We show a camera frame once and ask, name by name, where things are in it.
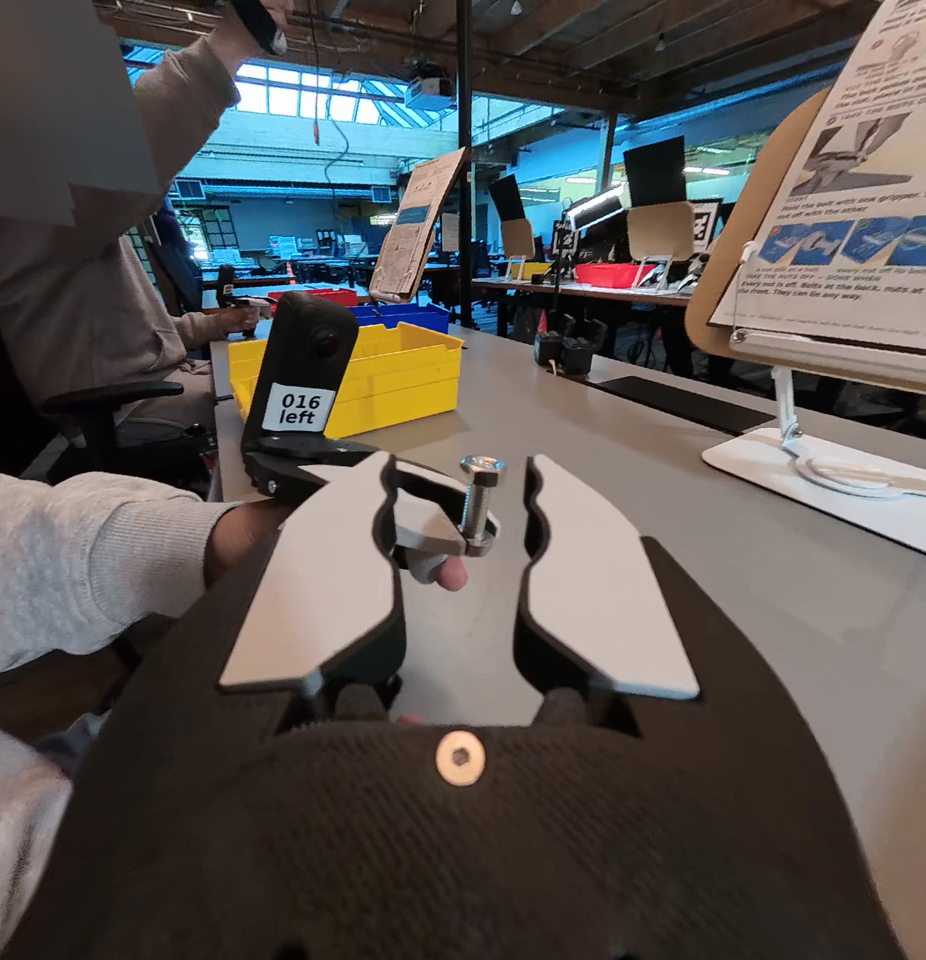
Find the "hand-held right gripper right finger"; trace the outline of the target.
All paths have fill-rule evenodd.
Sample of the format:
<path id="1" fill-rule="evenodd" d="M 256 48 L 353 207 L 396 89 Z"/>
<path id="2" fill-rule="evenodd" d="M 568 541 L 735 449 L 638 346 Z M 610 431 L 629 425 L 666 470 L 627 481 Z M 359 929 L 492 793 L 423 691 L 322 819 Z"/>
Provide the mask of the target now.
<path id="1" fill-rule="evenodd" d="M 691 701 L 700 685 L 639 531 L 545 454 L 526 463 L 517 670 L 541 693 Z"/>

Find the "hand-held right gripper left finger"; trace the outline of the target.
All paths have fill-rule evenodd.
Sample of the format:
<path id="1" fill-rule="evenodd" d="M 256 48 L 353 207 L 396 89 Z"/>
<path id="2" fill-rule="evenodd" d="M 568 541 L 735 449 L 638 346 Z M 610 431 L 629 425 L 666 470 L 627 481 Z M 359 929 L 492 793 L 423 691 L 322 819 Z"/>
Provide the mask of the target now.
<path id="1" fill-rule="evenodd" d="M 223 690 L 315 691 L 396 677 L 408 648 L 395 458 L 375 452 L 284 522 L 219 677 Z"/>

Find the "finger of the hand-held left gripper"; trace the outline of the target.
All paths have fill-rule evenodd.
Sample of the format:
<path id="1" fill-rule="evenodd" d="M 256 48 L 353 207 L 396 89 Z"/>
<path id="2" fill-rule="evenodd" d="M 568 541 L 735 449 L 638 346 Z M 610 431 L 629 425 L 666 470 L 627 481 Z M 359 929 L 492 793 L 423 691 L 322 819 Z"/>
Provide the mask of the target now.
<path id="1" fill-rule="evenodd" d="M 441 506 L 460 531 L 468 486 L 420 463 L 397 459 L 398 498 L 422 498 Z"/>
<path id="2" fill-rule="evenodd" d="M 454 522 L 437 503 L 423 498 L 397 498 L 393 515 L 396 546 L 429 555 L 484 556 L 495 539 L 495 514 L 490 511 L 485 535 L 490 545 L 472 548 Z"/>

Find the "silver hex bolt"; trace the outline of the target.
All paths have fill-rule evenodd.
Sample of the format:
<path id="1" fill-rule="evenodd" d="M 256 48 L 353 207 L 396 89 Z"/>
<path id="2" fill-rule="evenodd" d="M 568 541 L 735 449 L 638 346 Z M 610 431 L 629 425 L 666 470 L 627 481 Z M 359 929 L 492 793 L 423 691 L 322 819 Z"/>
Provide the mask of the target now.
<path id="1" fill-rule="evenodd" d="M 471 454 L 460 461 L 460 468 L 469 481 L 460 532 L 468 544 L 481 543 L 486 540 L 491 492 L 500 485 L 506 464 L 495 457 Z"/>

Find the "yellow divided plastic bin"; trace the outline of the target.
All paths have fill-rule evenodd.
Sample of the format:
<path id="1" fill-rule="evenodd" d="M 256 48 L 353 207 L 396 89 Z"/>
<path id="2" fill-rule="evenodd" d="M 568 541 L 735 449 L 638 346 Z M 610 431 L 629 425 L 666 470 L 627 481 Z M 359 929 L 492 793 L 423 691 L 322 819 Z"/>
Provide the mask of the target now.
<path id="1" fill-rule="evenodd" d="M 412 323 L 363 326 L 341 386 L 265 387 L 262 427 L 345 439 L 454 411 L 464 341 Z"/>

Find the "person's left forearm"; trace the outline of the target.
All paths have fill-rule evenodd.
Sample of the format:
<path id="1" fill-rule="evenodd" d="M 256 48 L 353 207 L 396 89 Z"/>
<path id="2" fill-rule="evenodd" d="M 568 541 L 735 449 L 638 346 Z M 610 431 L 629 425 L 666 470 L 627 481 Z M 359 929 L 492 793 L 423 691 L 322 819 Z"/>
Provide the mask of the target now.
<path id="1" fill-rule="evenodd" d="M 235 508 L 135 477 L 49 486 L 0 473 L 0 673 L 180 617 L 205 593 L 211 535 Z"/>

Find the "grey desk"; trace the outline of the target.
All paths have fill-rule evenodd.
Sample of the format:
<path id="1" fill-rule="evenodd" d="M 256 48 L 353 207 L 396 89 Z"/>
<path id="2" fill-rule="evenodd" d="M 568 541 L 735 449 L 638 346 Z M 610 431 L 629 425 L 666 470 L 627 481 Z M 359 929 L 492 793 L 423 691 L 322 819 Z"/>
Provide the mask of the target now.
<path id="1" fill-rule="evenodd" d="M 546 454 L 659 541 L 773 667 L 829 760 L 903 949 L 926 958 L 926 557 L 709 467 L 714 430 L 558 378 L 526 344 L 454 335 L 457 409 L 362 441 L 454 477 L 467 454 L 503 460 L 504 532 L 467 562 L 458 596 L 404 577 L 397 708 L 480 725 L 535 713 L 510 644 L 524 466 Z"/>

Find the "black desk mat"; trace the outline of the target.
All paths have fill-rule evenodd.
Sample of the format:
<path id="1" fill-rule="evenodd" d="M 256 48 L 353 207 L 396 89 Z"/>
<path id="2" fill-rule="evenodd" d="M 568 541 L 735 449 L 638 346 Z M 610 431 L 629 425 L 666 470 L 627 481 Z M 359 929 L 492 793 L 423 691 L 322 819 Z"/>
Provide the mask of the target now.
<path id="1" fill-rule="evenodd" d="M 634 402 L 732 437 L 741 436 L 775 420 L 772 414 L 638 376 L 589 383 L 589 386 L 627 402 Z"/>

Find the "person's left hand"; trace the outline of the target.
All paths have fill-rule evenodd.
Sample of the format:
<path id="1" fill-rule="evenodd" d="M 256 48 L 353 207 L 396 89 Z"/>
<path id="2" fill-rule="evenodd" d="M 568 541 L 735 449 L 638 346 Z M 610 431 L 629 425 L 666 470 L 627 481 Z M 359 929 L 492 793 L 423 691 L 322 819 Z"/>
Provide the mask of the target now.
<path id="1" fill-rule="evenodd" d="M 214 524 L 205 545 L 203 573 L 207 589 L 236 569 L 263 542 L 278 533 L 293 507 L 259 500 L 227 510 Z"/>

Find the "red plastic bin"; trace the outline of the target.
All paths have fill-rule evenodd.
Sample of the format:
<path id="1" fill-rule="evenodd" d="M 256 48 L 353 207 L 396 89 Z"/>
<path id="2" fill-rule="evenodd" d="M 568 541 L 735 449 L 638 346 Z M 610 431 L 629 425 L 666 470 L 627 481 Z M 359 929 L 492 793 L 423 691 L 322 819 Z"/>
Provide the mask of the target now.
<path id="1" fill-rule="evenodd" d="M 274 302 L 278 302 L 282 297 L 290 293 L 311 295 L 348 308 L 355 308 L 361 305 L 358 293 L 349 288 L 290 286 L 285 289 L 269 291 L 266 297 Z"/>

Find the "blue plastic bin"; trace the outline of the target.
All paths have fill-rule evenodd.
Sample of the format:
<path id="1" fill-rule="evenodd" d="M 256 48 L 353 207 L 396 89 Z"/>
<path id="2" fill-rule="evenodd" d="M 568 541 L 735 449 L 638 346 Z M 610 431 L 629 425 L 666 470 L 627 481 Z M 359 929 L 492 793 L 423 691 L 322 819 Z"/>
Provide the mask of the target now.
<path id="1" fill-rule="evenodd" d="M 350 312 L 357 318 L 361 327 L 385 326 L 387 330 L 394 330 L 403 323 L 440 334 L 449 334 L 450 312 L 435 303 L 364 304 L 350 308 Z"/>

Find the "cardboard instruction board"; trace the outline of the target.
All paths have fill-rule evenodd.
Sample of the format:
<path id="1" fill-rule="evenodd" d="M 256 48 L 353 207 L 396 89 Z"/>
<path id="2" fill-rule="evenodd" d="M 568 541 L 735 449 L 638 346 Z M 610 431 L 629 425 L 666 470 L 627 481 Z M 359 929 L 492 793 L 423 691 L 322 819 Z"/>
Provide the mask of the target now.
<path id="1" fill-rule="evenodd" d="M 405 304 L 418 291 L 433 248 L 434 228 L 460 174 L 461 149 L 418 163 L 386 234 L 369 286 L 375 303 Z"/>

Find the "black charger block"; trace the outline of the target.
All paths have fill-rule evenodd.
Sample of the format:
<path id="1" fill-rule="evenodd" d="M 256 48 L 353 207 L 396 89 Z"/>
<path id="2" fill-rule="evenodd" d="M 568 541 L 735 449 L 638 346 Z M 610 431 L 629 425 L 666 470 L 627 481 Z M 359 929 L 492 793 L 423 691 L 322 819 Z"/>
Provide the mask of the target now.
<path id="1" fill-rule="evenodd" d="M 599 319 L 543 314 L 533 342 L 534 362 L 567 377 L 584 378 L 607 331 L 607 324 Z"/>

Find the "black office chair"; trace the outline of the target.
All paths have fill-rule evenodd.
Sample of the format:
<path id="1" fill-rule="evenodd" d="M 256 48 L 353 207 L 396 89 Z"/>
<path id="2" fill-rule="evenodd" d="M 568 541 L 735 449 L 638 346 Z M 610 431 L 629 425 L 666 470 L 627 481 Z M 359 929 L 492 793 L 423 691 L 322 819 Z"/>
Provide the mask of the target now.
<path id="1" fill-rule="evenodd" d="M 202 426 L 185 428 L 179 438 L 125 445 L 119 438 L 118 414 L 124 407 L 183 393 L 178 383 L 142 381 L 76 390 L 35 404 L 13 366 L 0 329 L 0 474 L 22 477 L 45 449 L 72 427 L 83 438 L 65 439 L 63 450 L 45 469 L 55 485 L 78 474 L 102 472 L 134 476 L 207 495 L 211 471 L 210 434 Z"/>

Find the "white board stand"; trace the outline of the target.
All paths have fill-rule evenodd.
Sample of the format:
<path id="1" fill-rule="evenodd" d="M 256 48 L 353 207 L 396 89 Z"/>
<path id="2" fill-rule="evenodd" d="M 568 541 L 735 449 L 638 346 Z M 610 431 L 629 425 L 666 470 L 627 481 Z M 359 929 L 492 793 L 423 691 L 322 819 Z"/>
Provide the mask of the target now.
<path id="1" fill-rule="evenodd" d="M 793 372 L 771 369 L 777 423 L 712 447 L 703 461 L 772 494 L 926 555 L 926 470 L 803 432 Z"/>

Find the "small black panel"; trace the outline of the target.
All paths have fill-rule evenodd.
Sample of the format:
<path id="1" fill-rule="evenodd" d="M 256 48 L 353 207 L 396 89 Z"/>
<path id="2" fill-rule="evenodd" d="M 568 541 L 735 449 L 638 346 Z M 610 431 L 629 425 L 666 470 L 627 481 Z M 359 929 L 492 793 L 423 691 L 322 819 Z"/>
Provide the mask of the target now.
<path id="1" fill-rule="evenodd" d="M 489 194 L 502 224 L 522 221 L 526 218 L 524 202 L 515 174 L 508 174 L 491 182 Z"/>

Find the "black pole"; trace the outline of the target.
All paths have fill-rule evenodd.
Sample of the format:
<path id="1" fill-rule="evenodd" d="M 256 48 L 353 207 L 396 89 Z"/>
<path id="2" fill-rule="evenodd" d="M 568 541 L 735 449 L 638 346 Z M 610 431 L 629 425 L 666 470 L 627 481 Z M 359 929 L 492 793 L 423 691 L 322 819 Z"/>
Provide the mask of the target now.
<path id="1" fill-rule="evenodd" d="M 457 114 L 458 143 L 464 152 L 459 176 L 459 321 L 462 328 L 475 330 L 473 319 L 473 163 L 472 163 L 472 106 L 473 106 L 473 33 L 471 1 L 456 1 L 457 46 Z"/>

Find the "distant red bin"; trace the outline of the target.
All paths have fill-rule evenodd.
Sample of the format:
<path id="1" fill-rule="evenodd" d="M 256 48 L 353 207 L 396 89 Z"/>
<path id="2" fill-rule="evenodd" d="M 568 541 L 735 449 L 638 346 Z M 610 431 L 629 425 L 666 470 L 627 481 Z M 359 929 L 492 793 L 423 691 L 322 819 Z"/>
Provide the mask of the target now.
<path id="1" fill-rule="evenodd" d="M 593 288 L 636 289 L 656 271 L 653 263 L 580 263 L 574 268 L 579 284 Z"/>

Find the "ceiling projector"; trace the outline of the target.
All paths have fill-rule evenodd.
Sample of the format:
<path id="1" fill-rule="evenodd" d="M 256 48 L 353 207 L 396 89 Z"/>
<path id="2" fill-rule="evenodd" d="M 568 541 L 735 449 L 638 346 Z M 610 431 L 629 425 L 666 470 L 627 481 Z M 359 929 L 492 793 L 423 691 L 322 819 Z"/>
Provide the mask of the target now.
<path id="1" fill-rule="evenodd" d="M 457 106 L 457 86 L 438 63 L 418 61 L 404 91 L 404 107 L 417 113 L 441 113 Z"/>

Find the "white light bar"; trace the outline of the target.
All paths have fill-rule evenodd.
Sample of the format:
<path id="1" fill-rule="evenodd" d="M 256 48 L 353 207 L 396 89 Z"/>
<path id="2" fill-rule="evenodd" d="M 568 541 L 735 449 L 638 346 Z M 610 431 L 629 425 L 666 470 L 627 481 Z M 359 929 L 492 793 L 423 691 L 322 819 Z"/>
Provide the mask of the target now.
<path id="1" fill-rule="evenodd" d="M 572 232 L 580 233 L 626 210 L 627 197 L 628 186 L 623 181 L 565 210 L 564 221 Z"/>

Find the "rounded brown board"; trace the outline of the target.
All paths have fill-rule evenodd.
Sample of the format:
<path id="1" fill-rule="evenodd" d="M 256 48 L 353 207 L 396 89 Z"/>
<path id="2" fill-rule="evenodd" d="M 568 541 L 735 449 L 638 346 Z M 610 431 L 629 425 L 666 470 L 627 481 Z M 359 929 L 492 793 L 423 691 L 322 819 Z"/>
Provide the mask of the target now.
<path id="1" fill-rule="evenodd" d="M 695 252 L 695 210 L 687 200 L 633 207 L 627 211 L 631 259 L 686 262 Z"/>

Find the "large black panel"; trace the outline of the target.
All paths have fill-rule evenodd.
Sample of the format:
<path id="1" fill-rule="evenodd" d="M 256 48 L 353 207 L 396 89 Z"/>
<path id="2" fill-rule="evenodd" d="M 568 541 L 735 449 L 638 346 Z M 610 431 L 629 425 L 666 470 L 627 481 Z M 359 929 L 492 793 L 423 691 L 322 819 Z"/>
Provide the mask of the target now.
<path id="1" fill-rule="evenodd" d="M 624 165 L 632 209 L 687 199 L 682 135 L 625 150 Z"/>

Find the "printed instruction sheet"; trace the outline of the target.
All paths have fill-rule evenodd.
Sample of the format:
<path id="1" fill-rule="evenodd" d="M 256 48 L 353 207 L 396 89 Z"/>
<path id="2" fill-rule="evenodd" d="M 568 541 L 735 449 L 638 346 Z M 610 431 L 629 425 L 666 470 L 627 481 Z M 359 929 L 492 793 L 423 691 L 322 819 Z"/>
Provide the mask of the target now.
<path id="1" fill-rule="evenodd" d="M 717 325 L 926 352 L 926 1 L 879 6 L 747 245 Z"/>

